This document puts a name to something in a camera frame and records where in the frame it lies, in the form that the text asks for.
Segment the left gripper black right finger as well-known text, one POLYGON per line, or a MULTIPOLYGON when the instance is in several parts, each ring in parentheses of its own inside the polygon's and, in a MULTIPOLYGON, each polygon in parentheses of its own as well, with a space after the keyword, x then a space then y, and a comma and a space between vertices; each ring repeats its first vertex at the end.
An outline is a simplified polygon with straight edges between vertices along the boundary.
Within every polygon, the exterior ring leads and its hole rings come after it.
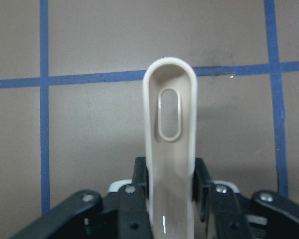
POLYGON ((193 199, 207 239, 250 239, 251 230, 233 189, 212 180, 202 158, 195 160, 193 199))

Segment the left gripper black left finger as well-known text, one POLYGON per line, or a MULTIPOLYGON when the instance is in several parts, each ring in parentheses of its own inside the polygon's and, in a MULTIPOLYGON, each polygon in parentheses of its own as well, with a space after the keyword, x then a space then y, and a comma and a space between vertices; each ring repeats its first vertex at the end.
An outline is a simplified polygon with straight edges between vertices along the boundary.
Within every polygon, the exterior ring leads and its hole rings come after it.
POLYGON ((131 184, 119 189, 118 238, 150 239, 152 229, 146 208, 148 173, 144 157, 135 159, 131 184))

